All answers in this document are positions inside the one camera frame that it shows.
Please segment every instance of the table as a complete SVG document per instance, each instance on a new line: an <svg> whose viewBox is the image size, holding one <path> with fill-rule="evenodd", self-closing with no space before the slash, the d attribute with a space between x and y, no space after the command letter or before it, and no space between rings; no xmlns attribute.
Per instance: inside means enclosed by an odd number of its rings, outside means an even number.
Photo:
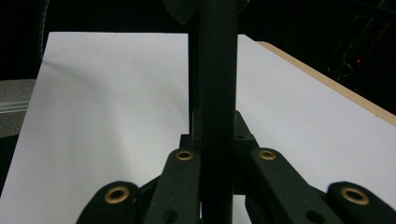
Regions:
<svg viewBox="0 0 396 224"><path fill-rule="evenodd" d="M394 124L286 54L238 38L236 107L259 144L318 189L347 180L396 208ZM51 33L0 222L74 223L107 183L142 186L159 175L188 132L187 73L186 35ZM249 223L243 197L234 198L233 221Z"/></svg>

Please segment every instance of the dark background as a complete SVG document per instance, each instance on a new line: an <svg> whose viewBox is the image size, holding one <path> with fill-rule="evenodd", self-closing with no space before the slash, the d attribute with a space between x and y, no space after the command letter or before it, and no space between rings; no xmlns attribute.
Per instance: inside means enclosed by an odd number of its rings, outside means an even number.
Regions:
<svg viewBox="0 0 396 224"><path fill-rule="evenodd" d="M36 78L44 1L2 3L9 13L2 15L0 80ZM396 114L396 1L356 2L251 0L239 15L239 33L285 50ZM44 31L45 47L52 31L186 33L187 26L169 16L162 0L50 0Z"/></svg>

